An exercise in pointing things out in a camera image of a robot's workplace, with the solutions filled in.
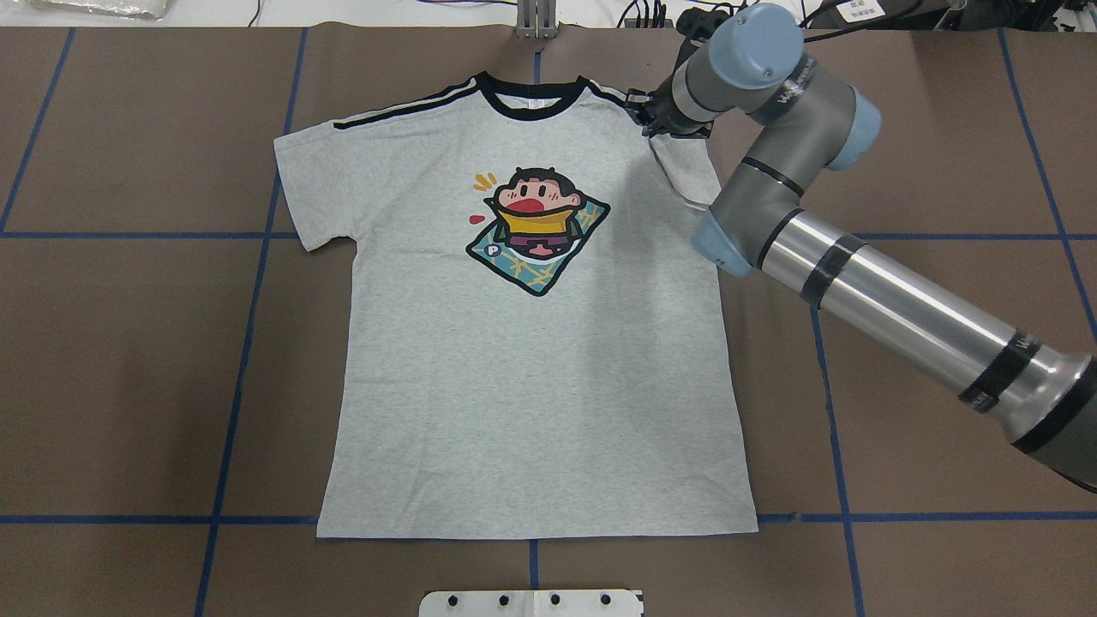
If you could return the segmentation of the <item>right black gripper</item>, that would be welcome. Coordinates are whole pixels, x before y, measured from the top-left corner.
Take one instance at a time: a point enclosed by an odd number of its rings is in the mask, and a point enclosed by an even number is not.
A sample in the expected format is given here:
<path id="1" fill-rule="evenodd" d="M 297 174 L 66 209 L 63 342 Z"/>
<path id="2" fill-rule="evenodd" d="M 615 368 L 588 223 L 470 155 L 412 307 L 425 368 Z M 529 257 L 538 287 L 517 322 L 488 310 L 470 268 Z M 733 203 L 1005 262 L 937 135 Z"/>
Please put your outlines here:
<path id="1" fill-rule="evenodd" d="M 631 87 L 626 91 L 626 110 L 627 116 L 638 125 L 643 136 L 666 135 L 671 138 L 698 138 L 698 141 L 710 138 L 713 122 L 699 123 L 693 117 L 686 117 L 686 114 L 675 106 L 669 94 L 663 96 L 659 91 L 643 93 Z"/>

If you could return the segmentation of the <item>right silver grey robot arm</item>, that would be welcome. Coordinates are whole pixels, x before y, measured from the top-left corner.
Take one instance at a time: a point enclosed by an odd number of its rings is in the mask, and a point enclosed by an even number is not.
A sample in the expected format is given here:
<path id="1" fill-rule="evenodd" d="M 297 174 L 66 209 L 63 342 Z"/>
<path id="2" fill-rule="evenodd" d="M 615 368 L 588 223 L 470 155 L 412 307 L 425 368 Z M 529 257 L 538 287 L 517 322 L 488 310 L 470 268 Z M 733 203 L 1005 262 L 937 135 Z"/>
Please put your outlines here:
<path id="1" fill-rule="evenodd" d="M 1093 356 L 1047 347 L 800 205 L 819 172 L 872 146 L 873 102 L 808 54 L 783 7 L 700 11 L 680 31 L 669 78 L 627 96 L 646 135 L 706 138 L 732 110 L 761 128 L 698 223 L 694 249 L 845 319 L 998 422 L 1018 452 L 1094 492 Z"/>

